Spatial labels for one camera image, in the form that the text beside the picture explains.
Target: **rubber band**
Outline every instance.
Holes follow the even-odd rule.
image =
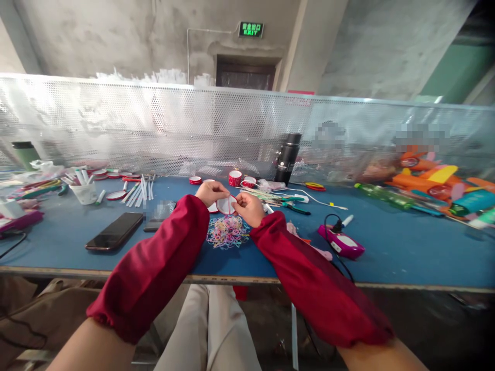
[[[228,250],[234,246],[241,247],[241,244],[249,240],[249,226],[238,216],[227,215],[221,218],[210,220],[206,241],[213,245],[213,248]]]

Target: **exit sign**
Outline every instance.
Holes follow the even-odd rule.
[[[261,39],[262,35],[263,23],[241,22],[239,26],[239,36]]]

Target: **red sleeve cover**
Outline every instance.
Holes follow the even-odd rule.
[[[209,212],[193,195],[184,196],[149,239],[117,264],[98,298],[86,311],[137,344],[193,267],[208,232]]]
[[[384,344],[394,337],[387,318],[359,288],[287,231],[282,212],[265,217],[251,231],[251,238],[272,262],[295,307],[322,340],[349,348],[357,342]]]

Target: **metal mesh partition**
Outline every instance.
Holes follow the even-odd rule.
[[[22,140],[64,165],[272,178],[281,141],[301,132],[293,175],[305,180],[355,180],[411,144],[490,179],[494,119],[488,107],[0,74],[0,165]]]

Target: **smartphone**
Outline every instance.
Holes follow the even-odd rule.
[[[123,213],[85,246],[87,250],[109,251],[122,247],[143,221],[142,213]]]
[[[177,201],[165,200],[158,204],[155,213],[152,215],[149,222],[144,226],[145,232],[156,232],[160,228],[161,223],[167,219],[172,211],[175,210]]]

